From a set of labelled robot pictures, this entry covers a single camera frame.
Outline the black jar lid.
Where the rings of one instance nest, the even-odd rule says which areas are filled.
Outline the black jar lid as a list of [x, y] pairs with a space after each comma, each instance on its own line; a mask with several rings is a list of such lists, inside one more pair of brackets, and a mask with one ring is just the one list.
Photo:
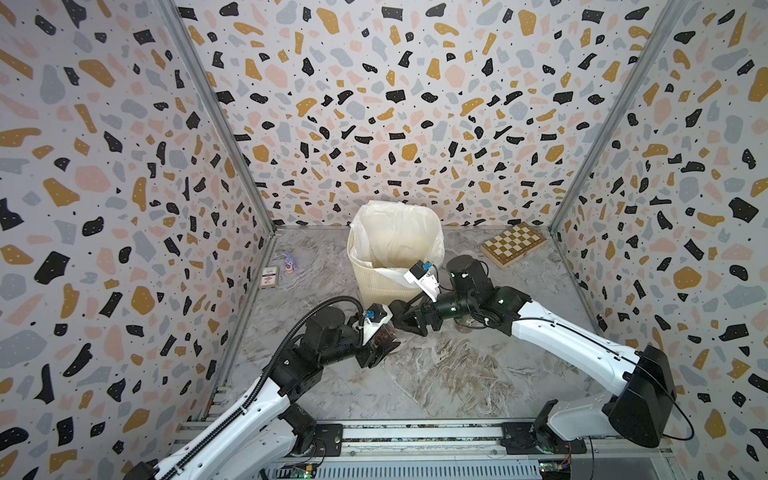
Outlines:
[[411, 306], [408, 302], [394, 300], [389, 304], [389, 309], [392, 313], [391, 323], [395, 328], [408, 330], [417, 326], [410, 313]]

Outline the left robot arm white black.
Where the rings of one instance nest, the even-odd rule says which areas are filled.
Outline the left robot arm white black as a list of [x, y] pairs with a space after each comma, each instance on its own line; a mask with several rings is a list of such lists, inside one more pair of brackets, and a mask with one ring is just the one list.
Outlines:
[[290, 455], [315, 455], [316, 420], [297, 403], [332, 363], [355, 358], [372, 368], [399, 345], [391, 309], [358, 307], [352, 317], [331, 298], [287, 333], [250, 389], [176, 453], [140, 462], [129, 479], [251, 479]]

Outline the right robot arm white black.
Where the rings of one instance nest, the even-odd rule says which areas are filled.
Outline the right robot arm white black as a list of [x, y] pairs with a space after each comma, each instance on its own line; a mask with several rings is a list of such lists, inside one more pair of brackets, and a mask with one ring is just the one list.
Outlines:
[[416, 262], [405, 273], [420, 292], [383, 307], [394, 328], [425, 336], [447, 320], [469, 318], [481, 329], [536, 345], [576, 367], [603, 387], [599, 395], [545, 403], [527, 432], [505, 441], [512, 449], [554, 453], [574, 440], [621, 437], [656, 448], [678, 409], [669, 360], [660, 349], [638, 350], [603, 338], [556, 315], [530, 295], [493, 284], [484, 262], [461, 255], [448, 263], [442, 291], [435, 268]]

